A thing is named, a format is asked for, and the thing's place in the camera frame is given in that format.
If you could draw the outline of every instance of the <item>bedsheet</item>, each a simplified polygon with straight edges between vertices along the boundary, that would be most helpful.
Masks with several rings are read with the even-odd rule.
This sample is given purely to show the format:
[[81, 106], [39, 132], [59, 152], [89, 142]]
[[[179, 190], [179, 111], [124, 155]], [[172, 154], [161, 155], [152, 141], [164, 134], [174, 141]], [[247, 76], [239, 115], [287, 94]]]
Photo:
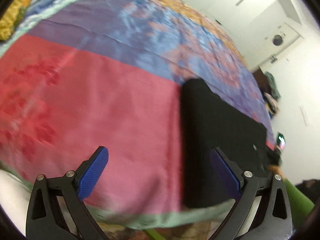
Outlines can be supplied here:
[[33, 183], [99, 146], [109, 163], [85, 203], [131, 228], [223, 220], [234, 201], [181, 206], [180, 86], [203, 78], [268, 129], [255, 79], [228, 36], [178, 0], [33, 0], [0, 47], [0, 159]]

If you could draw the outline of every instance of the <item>green sleeve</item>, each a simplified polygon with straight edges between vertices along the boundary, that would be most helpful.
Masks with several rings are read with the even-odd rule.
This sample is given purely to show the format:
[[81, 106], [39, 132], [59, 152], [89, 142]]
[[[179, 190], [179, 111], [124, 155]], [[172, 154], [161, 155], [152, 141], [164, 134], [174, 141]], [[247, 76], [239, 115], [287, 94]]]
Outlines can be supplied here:
[[287, 189], [289, 197], [292, 223], [297, 229], [302, 225], [306, 217], [309, 215], [314, 207], [314, 204], [287, 179], [284, 180], [284, 185]]

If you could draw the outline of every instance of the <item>red fabric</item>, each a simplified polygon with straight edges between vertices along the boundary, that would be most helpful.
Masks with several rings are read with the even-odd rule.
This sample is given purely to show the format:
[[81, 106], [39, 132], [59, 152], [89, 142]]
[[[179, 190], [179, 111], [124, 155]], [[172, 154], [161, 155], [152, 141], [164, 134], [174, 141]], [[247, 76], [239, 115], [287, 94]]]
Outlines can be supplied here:
[[99, 145], [109, 163], [87, 203], [180, 210], [180, 87], [108, 57], [24, 35], [0, 59], [1, 160], [62, 176]]

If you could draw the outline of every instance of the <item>yellow patterned fabric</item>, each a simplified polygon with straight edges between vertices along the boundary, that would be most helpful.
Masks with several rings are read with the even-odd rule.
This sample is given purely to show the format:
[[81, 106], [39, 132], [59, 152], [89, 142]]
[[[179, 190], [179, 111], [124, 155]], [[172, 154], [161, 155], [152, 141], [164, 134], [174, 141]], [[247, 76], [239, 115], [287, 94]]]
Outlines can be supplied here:
[[0, 40], [6, 41], [22, 21], [31, 0], [14, 0], [0, 19]]
[[179, 13], [185, 17], [188, 17], [192, 21], [206, 28], [209, 32], [215, 35], [217, 38], [221, 39], [223, 43], [246, 65], [244, 57], [237, 50], [233, 41], [229, 38], [229, 36], [219, 28], [215, 23], [209, 20], [206, 16], [199, 13], [197, 10], [188, 6], [186, 3], [180, 0], [153, 0], [158, 3], [160, 6], [166, 6], [171, 8], [176, 13]]

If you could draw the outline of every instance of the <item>hand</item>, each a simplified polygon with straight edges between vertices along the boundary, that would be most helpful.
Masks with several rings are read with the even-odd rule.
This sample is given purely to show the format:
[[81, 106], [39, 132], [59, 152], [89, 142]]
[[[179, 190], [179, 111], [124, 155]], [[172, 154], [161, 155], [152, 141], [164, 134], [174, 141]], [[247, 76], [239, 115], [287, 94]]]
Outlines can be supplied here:
[[274, 175], [279, 174], [283, 180], [285, 180], [285, 176], [282, 172], [282, 169], [279, 166], [269, 166], [269, 171], [272, 171]]

